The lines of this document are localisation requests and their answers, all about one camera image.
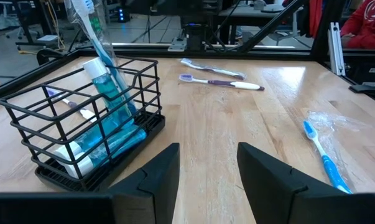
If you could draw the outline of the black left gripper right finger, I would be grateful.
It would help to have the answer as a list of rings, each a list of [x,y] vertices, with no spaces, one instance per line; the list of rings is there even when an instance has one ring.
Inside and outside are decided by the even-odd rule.
[[[237,160],[257,224],[325,224],[329,199],[346,195],[246,142]]]

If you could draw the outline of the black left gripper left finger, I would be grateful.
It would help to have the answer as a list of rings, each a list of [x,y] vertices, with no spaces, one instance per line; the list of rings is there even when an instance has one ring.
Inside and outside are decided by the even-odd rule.
[[[108,189],[115,224],[172,224],[180,177],[174,142]]]

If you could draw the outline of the blue white toothbrush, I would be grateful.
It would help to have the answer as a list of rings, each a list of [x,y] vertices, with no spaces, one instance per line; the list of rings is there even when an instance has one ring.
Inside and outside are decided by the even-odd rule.
[[[343,180],[341,174],[339,173],[336,164],[328,156],[321,143],[319,142],[317,130],[314,128],[311,122],[307,120],[303,120],[302,126],[306,136],[314,143],[320,154],[321,160],[323,162],[323,168],[331,182],[331,185],[344,193],[352,194],[352,191],[347,186],[346,182]]]

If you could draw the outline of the black wire caddy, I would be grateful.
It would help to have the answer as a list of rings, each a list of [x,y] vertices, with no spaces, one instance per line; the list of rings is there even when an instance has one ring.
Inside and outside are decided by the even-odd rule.
[[[124,73],[129,88],[119,92],[118,96],[124,96],[125,101],[115,109],[127,104],[131,117],[109,136],[132,123],[143,129],[147,136],[114,159],[106,142],[108,136],[104,136],[101,124],[104,119],[113,118],[111,115],[114,110],[107,109],[103,99],[109,98],[98,93],[81,65],[69,73],[54,76],[38,85],[0,98],[0,105],[8,112],[11,126],[21,135],[21,143],[28,148],[30,159],[36,165],[35,175],[48,187],[72,192],[98,192],[108,188],[164,128],[157,61],[122,57],[119,62],[118,69]],[[47,88],[59,91],[62,97],[49,96]],[[77,107],[70,108],[62,101],[63,98],[74,101]],[[80,108],[92,111],[96,121],[91,123],[82,117],[78,112]],[[103,164],[102,161],[82,177],[77,163],[86,155],[75,160],[69,143],[96,124],[100,126],[103,139],[87,154],[104,142],[108,153],[105,160],[108,159],[108,162]],[[54,154],[56,149],[64,145],[71,161]]]

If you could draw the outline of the purple white toothbrush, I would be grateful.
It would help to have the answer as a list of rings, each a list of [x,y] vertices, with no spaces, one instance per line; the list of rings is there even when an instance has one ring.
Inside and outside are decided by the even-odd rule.
[[[62,95],[60,94],[59,91],[53,89],[53,88],[47,88],[47,92],[49,94],[49,96],[55,96],[56,95],[56,98],[61,98]],[[62,101],[67,104],[70,108],[75,108],[77,107],[77,103],[75,103],[74,101],[70,101],[68,100],[67,98],[63,98]],[[84,117],[86,120],[88,120],[89,122],[93,123],[96,121],[96,118],[95,118],[95,114],[86,109],[86,108],[80,108],[79,109],[79,114]]]
[[[253,83],[246,83],[246,82],[230,82],[230,81],[223,81],[223,80],[202,80],[196,79],[191,74],[181,74],[179,75],[179,80],[183,82],[195,82],[195,83],[202,83],[202,84],[209,84],[209,85],[218,85],[218,86],[228,86],[231,88],[239,88],[244,90],[258,90],[264,91],[265,88],[263,86],[259,86]]]

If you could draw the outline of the dark office desk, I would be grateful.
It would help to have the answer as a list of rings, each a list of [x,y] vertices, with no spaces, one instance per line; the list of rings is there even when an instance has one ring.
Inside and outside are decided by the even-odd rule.
[[[273,18],[285,9],[280,4],[269,4],[264,9],[255,9],[253,6],[247,4],[239,5],[231,14],[234,17],[261,17],[261,18]]]

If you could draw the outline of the computer tower blue lights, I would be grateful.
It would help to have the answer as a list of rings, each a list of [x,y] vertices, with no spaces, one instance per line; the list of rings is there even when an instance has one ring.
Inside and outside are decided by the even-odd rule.
[[[123,7],[117,8],[118,22],[125,23],[131,20],[130,13],[128,9]]]

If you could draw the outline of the person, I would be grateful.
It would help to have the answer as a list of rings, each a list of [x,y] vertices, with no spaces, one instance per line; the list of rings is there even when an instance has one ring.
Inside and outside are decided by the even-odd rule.
[[[375,49],[375,0],[363,0],[341,28],[344,49]]]

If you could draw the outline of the black workbench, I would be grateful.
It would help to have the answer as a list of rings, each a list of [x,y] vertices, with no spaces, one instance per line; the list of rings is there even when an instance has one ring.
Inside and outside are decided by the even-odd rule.
[[[58,26],[58,17],[52,2],[56,0],[4,0],[14,8],[19,20],[17,49],[38,46],[62,51],[65,44]]]

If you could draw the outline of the black flat bracket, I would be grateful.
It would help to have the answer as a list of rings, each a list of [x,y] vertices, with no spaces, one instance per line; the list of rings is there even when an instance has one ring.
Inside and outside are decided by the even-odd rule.
[[[362,93],[375,96],[375,86],[351,85],[349,89],[354,93]]]

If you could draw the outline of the black table frame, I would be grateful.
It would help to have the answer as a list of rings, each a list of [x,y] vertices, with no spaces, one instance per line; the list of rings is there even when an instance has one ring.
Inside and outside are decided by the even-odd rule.
[[[308,49],[287,49],[277,47],[253,46],[259,42],[260,38],[265,36],[266,32],[275,28],[284,16],[290,16],[296,5],[303,3],[305,0],[294,0],[287,7],[287,11],[281,16],[276,16],[271,20],[258,35],[244,45],[230,52],[221,53],[213,50],[206,52],[169,52],[166,45],[159,44],[126,44],[123,46],[115,46],[115,55],[121,57],[138,57],[138,58],[219,58],[219,59],[241,59],[241,60],[293,60],[293,61],[316,61],[323,63],[327,61],[328,44],[326,41],[326,30],[331,22],[338,22],[341,19],[342,7],[345,0],[334,1],[326,5],[324,15],[318,28],[317,37],[314,40],[312,48]],[[96,55],[95,50],[90,46],[76,49],[67,54],[61,54],[53,50],[44,51],[44,58],[39,60],[39,67],[35,68],[12,81],[0,86],[0,98],[15,93],[22,88],[30,85],[38,79],[48,75],[50,72],[70,63],[78,57],[93,57]]]

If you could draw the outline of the grey metal base bracket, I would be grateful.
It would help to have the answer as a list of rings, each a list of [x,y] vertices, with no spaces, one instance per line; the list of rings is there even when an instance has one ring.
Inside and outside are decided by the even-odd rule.
[[[186,37],[174,37],[168,47],[169,52],[184,52],[187,48]]]

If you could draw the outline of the silver aluminium bracket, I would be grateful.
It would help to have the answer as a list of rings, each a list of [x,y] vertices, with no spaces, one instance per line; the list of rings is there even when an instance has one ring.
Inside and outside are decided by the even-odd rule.
[[[331,22],[328,30],[328,47],[331,70],[335,75],[345,76],[345,62],[338,22]]]

